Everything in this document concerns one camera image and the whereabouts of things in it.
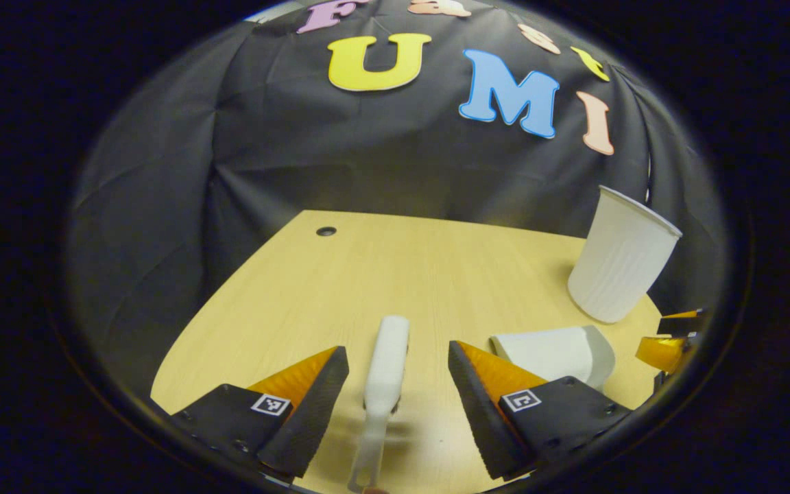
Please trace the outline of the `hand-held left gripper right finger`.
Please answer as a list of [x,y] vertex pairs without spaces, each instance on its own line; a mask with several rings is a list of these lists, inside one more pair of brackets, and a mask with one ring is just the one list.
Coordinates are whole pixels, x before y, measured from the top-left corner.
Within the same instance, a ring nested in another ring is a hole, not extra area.
[[632,412],[576,377],[549,381],[460,340],[448,369],[492,479],[567,462]]

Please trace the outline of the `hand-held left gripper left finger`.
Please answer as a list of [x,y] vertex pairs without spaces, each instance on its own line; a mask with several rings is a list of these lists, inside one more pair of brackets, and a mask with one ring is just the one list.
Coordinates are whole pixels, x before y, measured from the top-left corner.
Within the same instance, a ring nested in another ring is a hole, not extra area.
[[220,384],[171,416],[226,462],[292,481],[319,450],[348,374],[335,345],[247,388]]

